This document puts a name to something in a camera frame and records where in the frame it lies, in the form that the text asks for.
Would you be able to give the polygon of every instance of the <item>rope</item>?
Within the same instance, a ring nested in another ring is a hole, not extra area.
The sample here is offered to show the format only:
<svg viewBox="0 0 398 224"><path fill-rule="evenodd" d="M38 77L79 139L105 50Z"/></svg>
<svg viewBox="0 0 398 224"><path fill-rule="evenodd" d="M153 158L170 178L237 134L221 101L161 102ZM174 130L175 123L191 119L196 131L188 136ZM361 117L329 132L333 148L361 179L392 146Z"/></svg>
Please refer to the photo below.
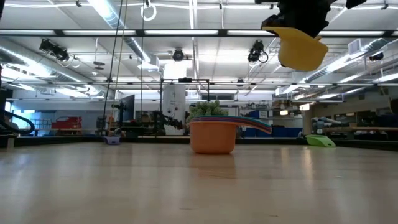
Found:
<svg viewBox="0 0 398 224"><path fill-rule="evenodd" d="M111 60L111 71L109 72L109 78L108 78L108 88L106 89L106 95L105 95L105 105L104 105L104 113L103 113L103 123L101 126L101 134L104 131L105 124L106 124L106 118L105 118L105 113L106 113L106 103L108 102L108 95L109 95L109 89L111 88L111 80L112 80L112 69L113 69L113 60L114 60L114 53L116 50L116 42L118 41L118 32L119 32L119 25L120 25L120 17L122 14L122 7L120 7L119 10L119 19L118 19L118 26L116 28L116 34L114 36L114 43L113 43L113 51L112 51L112 60Z"/></svg>
<svg viewBox="0 0 398 224"><path fill-rule="evenodd" d="M122 32L122 40L124 37L124 31L126 30L126 18L127 18L127 4L129 3L129 0L126 0L126 10L124 12L124 24L123 24L123 32ZM114 94L114 98L113 98L113 104L115 104L116 102L116 91L118 89L118 81L119 81L119 71L120 71L120 64L121 64L121 57L122 57L122 50L123 50L123 43L124 41L122 41L121 45L120 45L120 53L119 53L119 63L118 63L118 73L116 74L116 84L115 84L115 94ZM114 107L112 107L112 112L111 112L111 116L113 116L113 112L114 112Z"/></svg>

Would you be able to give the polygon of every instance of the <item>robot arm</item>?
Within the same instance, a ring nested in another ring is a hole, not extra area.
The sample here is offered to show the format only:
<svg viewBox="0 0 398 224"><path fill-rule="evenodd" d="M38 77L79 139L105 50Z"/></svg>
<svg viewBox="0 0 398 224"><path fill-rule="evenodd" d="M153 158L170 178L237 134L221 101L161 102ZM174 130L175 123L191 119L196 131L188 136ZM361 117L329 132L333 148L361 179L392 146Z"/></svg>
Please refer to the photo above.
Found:
<svg viewBox="0 0 398 224"><path fill-rule="evenodd" d="M336 0L255 0L256 4L277 3L280 13L272 15L264 22L262 27L291 27L301 30L311 37L316 37L329 25L326 16L330 5ZM366 0L347 0L346 7L351 9Z"/></svg>

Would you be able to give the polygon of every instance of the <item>ceiling light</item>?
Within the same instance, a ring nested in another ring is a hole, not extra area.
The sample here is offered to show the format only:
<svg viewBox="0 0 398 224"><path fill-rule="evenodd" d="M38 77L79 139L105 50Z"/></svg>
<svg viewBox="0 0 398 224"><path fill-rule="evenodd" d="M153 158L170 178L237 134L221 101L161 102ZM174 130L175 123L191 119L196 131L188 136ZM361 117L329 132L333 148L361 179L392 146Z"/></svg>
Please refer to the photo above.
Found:
<svg viewBox="0 0 398 224"><path fill-rule="evenodd" d="M349 82L351 80L354 80L356 78L358 78L360 75L352 75L350 77L344 78L342 80L340 80L338 83L344 83L344 82Z"/></svg>
<svg viewBox="0 0 398 224"><path fill-rule="evenodd" d="M300 111L307 111L307 110L310 110L309 103L300 106Z"/></svg>
<svg viewBox="0 0 398 224"><path fill-rule="evenodd" d="M334 94L325 94L325 95L320 96L319 99L329 99L329 98L332 98L335 96L338 96L338 94L335 94L335 93Z"/></svg>
<svg viewBox="0 0 398 224"><path fill-rule="evenodd" d="M296 96L294 99L295 99L295 100L299 100L299 99L302 99L302 98L305 98L305 95L304 95L304 94L301 94L301 95L299 95L299 96Z"/></svg>
<svg viewBox="0 0 398 224"><path fill-rule="evenodd" d="M21 89L24 89L24 90L29 90L29 91L35 91L34 88L32 88L30 86L27 86L27 85L24 85L24 84L18 84L18 85L10 84L10 86L21 88Z"/></svg>
<svg viewBox="0 0 398 224"><path fill-rule="evenodd" d="M286 116L286 115L288 115L289 114L289 112L288 111L280 111L280 113L279 113L281 116Z"/></svg>
<svg viewBox="0 0 398 224"><path fill-rule="evenodd" d="M75 90L69 90L69 89L57 89L58 93L67 95L67 96L72 96L72 97L87 97L84 93L80 93Z"/></svg>
<svg viewBox="0 0 398 224"><path fill-rule="evenodd" d="M136 35L134 30L64 30L65 35Z"/></svg>
<svg viewBox="0 0 398 224"><path fill-rule="evenodd" d="M266 37L274 37L275 34L272 34L265 30L229 30L227 31L228 35L261 35Z"/></svg>
<svg viewBox="0 0 398 224"><path fill-rule="evenodd" d="M381 36L384 31L321 31L320 36L333 36L333 35L345 35L345 36Z"/></svg>
<svg viewBox="0 0 398 224"><path fill-rule="evenodd" d="M371 9L382 9L384 6L363 6L363 7L354 7L351 10L371 10Z"/></svg>
<svg viewBox="0 0 398 224"><path fill-rule="evenodd" d="M389 81L389 80L394 80L396 78L398 78L398 73L392 74L392 75L385 75L385 76L383 76L381 78L375 79L373 82L374 83L386 82L386 81Z"/></svg>
<svg viewBox="0 0 398 224"><path fill-rule="evenodd" d="M146 35L218 35L218 30L145 30Z"/></svg>
<svg viewBox="0 0 398 224"><path fill-rule="evenodd" d="M55 35L53 30L0 30L0 35Z"/></svg>
<svg viewBox="0 0 398 224"><path fill-rule="evenodd" d="M362 89L364 89L364 88L357 88L355 90L350 90L350 91L347 91L345 94L355 93L356 91L359 91L359 90L362 90Z"/></svg>
<svg viewBox="0 0 398 224"><path fill-rule="evenodd" d="M94 9L104 17L112 16L111 8L108 7L106 0L88 0L88 2L94 7Z"/></svg>
<svg viewBox="0 0 398 224"><path fill-rule="evenodd" d="M270 4L236 4L236 5L223 5L225 9L270 9Z"/></svg>

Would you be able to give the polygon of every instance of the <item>ventilation duct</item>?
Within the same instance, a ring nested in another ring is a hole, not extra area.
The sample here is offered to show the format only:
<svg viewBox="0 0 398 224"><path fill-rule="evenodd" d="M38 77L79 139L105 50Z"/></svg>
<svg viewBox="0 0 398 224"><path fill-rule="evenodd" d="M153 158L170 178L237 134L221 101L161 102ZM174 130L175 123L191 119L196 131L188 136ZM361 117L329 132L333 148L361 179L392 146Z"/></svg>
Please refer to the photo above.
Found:
<svg viewBox="0 0 398 224"><path fill-rule="evenodd" d="M320 78L324 75L330 74L338 69L341 69L358 59L364 58L371 56L372 54L375 53L375 51L380 50L390 42L392 42L395 39L383 39L379 38L377 40L374 40L364 46L359 46L360 50L356 50L355 52L352 52L352 54L345 54L338 59L330 62L327 66L323 67L321 70L311 74L310 76L306 77L303 81L306 83L310 83L317 78Z"/></svg>
<svg viewBox="0 0 398 224"><path fill-rule="evenodd" d="M25 65L32 70L34 69L35 72L32 73L36 75L46 74L49 76L48 78L52 78L50 75L53 75L54 78L57 77L61 80L69 80L70 82L92 82L89 78L68 68L64 68L45 57L43 58L42 55L6 39L0 39L0 55L2 55L2 58L7 59L6 61L0 61L0 63ZM104 92L107 90L104 86L96 86L96 89Z"/></svg>
<svg viewBox="0 0 398 224"><path fill-rule="evenodd" d="M119 14L113 4L112 0L88 0L88 2L94 7L94 9L98 12L98 14L105 20L105 22L113 29L118 28L119 30L123 30L124 21L119 18ZM137 58L142 63L150 63L150 57L142 50L142 47L138 44L138 42L132 37L124 37L123 40L128 44L131 50L137 55Z"/></svg>
<svg viewBox="0 0 398 224"><path fill-rule="evenodd" d="M395 39L383 39L379 38L373 41L369 41L366 39L359 39L355 40L354 42L350 43L350 51L342 54L340 57L333 59L330 63L325 65L323 68L318 70L317 72L303 78L300 83L310 83L317 78L322 76L328 75L333 73L336 70L339 70L361 58L365 58L371 56L372 54L376 53L377 51L381 50L383 47L387 46L388 44L392 43ZM282 88L278 88L279 93L289 93L295 90L298 87L292 86L285 86Z"/></svg>

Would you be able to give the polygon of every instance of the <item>window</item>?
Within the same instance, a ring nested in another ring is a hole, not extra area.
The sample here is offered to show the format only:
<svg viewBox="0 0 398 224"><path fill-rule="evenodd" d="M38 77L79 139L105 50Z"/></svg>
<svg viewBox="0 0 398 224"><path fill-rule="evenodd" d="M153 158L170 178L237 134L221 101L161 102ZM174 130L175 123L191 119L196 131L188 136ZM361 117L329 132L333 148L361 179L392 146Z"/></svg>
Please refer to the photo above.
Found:
<svg viewBox="0 0 398 224"><path fill-rule="evenodd" d="M6 106L4 107L4 110L7 112L11 112L11 103L10 102L6 102Z"/></svg>

